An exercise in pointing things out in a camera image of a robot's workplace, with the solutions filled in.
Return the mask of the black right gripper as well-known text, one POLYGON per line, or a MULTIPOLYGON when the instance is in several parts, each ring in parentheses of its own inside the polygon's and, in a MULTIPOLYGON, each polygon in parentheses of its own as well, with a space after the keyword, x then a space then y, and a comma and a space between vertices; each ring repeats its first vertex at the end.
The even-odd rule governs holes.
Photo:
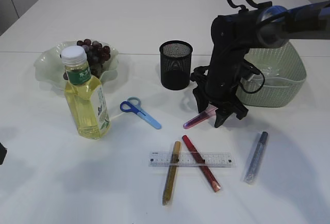
POLYGON ((205 111, 209 104, 217 107, 215 128, 224 124, 232 114, 241 120, 247 116, 248 109, 236 96, 237 89, 252 64, 244 60, 249 49, 233 49, 222 55, 214 49, 208 66, 193 70, 190 80, 197 84, 193 89, 198 113, 205 111))

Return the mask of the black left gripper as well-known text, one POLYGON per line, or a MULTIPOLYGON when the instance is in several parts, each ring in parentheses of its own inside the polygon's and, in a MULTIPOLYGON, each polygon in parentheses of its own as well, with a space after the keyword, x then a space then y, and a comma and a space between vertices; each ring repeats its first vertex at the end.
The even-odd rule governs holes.
POLYGON ((0 143, 0 165, 3 164, 5 157, 7 154, 7 148, 5 148, 1 143, 0 143))

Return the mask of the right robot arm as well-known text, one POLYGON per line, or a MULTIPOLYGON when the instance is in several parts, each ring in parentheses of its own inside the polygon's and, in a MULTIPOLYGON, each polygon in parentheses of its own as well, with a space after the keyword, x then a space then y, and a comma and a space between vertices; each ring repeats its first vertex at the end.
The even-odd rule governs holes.
POLYGON ((250 49, 277 49, 290 39, 329 39, 329 1, 287 10, 282 6, 219 15, 211 25, 213 50, 209 65, 193 70, 193 94, 199 113, 215 106, 215 127, 231 114, 243 119, 248 109, 237 98, 241 80, 261 71, 245 60, 250 49))

